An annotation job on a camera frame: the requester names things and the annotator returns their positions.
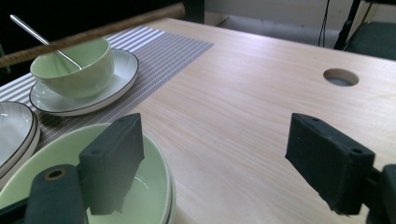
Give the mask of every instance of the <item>gray placemat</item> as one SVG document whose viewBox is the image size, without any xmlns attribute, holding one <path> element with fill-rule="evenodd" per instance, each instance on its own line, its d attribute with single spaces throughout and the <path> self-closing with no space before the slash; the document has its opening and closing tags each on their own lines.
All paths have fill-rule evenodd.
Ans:
<svg viewBox="0 0 396 224">
<path fill-rule="evenodd" d="M 28 105 L 37 114 L 41 136 L 36 150 L 78 128 L 95 123 L 112 122 L 126 115 L 135 106 L 158 90 L 184 67 L 210 49 L 213 44 L 139 26 L 107 36 L 113 49 L 132 52 L 139 61 L 137 78 L 119 100 L 105 108 L 77 117 L 56 117 L 35 109 L 29 92 L 36 79 L 31 74 L 0 87 L 0 101 L 16 101 Z"/>
</svg>

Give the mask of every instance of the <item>metal spoon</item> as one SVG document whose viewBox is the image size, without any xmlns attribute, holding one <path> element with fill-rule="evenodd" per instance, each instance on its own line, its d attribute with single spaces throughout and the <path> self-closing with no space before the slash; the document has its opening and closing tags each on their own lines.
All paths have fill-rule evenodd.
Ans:
<svg viewBox="0 0 396 224">
<path fill-rule="evenodd" d="M 48 45 L 50 42 L 48 40 L 46 40 L 43 36 L 39 35 L 38 32 L 36 32 L 34 29 L 32 29 L 32 27 L 30 27 L 28 24 L 26 24 L 23 20 L 21 20 L 19 17 L 15 16 L 15 15 L 10 15 L 9 16 L 13 21 L 15 21 L 23 30 L 25 30 L 27 33 L 29 33 L 30 35 L 34 36 L 38 41 L 40 41 L 41 43 Z M 61 52 L 60 50 L 56 50 L 57 53 L 59 53 L 60 55 L 64 56 L 70 63 L 72 63 L 73 65 L 75 65 L 79 70 L 82 69 L 82 67 L 76 63 L 75 61 L 73 61 L 69 56 L 67 56 L 66 54 L 64 54 L 63 52 Z"/>
</svg>

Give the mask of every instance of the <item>table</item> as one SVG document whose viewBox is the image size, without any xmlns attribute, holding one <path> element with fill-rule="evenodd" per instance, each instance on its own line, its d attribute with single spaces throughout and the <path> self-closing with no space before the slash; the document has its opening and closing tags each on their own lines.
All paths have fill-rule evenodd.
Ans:
<svg viewBox="0 0 396 224">
<path fill-rule="evenodd" d="M 340 217 L 285 159 L 290 115 L 325 120 L 394 163 L 396 62 L 175 20 L 152 28 L 214 43 L 130 113 L 177 186 L 176 223 L 364 223 Z M 351 87 L 323 77 L 341 68 Z"/>
</svg>

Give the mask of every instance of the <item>brown rod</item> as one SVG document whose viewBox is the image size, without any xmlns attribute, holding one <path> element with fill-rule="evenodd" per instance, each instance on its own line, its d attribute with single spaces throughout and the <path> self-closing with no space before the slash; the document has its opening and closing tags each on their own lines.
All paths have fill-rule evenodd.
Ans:
<svg viewBox="0 0 396 224">
<path fill-rule="evenodd" d="M 123 21 L 116 21 L 108 25 L 78 33 L 76 35 L 70 35 L 65 38 L 55 40 L 49 43 L 49 45 L 40 45 L 30 49 L 23 49 L 8 55 L 4 55 L 3 57 L 0 57 L 0 68 L 33 60 L 41 54 L 50 53 L 57 49 L 71 47 L 85 41 L 93 40 L 104 35 L 111 35 L 116 32 L 136 27 L 151 21 L 156 21 L 163 18 L 180 18 L 184 15 L 185 9 L 182 3 L 177 3 L 169 7 L 163 7 Z"/>
</svg>

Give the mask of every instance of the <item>green bowl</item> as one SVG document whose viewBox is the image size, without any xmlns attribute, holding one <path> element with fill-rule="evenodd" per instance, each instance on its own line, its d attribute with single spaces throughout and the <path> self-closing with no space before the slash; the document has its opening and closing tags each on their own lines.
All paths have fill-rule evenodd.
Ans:
<svg viewBox="0 0 396 224">
<path fill-rule="evenodd" d="M 56 93 L 70 98 L 99 94 L 114 75 L 114 57 L 104 37 L 62 49 L 82 69 L 56 52 L 40 55 L 30 66 L 31 74 Z"/>
<path fill-rule="evenodd" d="M 87 126 L 59 137 L 40 149 L 0 191 L 0 208 L 29 196 L 34 177 L 58 164 L 78 164 L 78 154 L 109 124 Z M 145 159 L 139 165 L 134 183 L 125 197 L 122 214 L 92 216 L 90 224 L 166 223 L 172 201 L 171 177 L 166 160 L 155 143 L 144 135 Z"/>
</svg>

